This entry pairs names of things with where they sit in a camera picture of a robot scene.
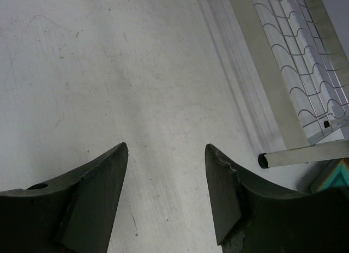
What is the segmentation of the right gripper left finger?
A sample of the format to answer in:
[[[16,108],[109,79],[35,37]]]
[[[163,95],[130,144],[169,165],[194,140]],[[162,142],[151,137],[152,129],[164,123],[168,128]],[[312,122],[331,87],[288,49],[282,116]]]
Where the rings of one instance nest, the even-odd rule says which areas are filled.
[[[1,252],[107,252],[127,171],[120,143],[28,189],[1,192]]]

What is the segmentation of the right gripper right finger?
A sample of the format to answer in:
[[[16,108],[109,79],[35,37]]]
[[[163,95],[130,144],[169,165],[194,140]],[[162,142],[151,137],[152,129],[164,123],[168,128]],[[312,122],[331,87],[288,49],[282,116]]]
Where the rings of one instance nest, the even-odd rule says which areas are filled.
[[[206,178],[223,252],[348,252],[348,188],[314,194],[272,183],[212,144]]]

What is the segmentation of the dark square plate gold rim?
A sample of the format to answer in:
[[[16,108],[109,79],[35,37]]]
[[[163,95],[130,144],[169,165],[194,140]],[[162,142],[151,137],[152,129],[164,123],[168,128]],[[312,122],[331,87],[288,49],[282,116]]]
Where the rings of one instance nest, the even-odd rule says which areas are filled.
[[[313,194],[346,186],[348,186],[348,158],[342,158],[331,160],[312,181],[309,190]]]

